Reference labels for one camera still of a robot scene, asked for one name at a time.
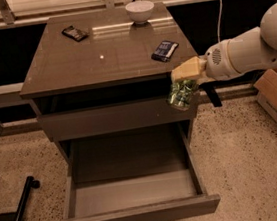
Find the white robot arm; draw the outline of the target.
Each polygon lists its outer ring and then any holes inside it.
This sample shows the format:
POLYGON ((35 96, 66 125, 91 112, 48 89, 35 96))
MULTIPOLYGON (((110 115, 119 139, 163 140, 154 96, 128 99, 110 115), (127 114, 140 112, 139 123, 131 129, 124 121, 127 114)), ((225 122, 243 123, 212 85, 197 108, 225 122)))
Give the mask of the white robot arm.
POLYGON ((256 28, 210 46, 201 57, 193 57, 171 72, 172 82, 196 80, 200 84, 227 81, 255 70, 277 67, 277 3, 256 28))

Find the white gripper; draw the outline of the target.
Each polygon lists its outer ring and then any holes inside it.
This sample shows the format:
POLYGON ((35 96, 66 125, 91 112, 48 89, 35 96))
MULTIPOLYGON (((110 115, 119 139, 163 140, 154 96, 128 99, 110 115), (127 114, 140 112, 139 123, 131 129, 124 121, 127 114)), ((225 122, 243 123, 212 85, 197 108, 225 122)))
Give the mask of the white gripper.
POLYGON ((171 72, 172 82, 208 78, 215 81, 227 81, 239 75, 228 55, 228 40, 210 46, 200 58, 194 56, 177 66, 171 72))

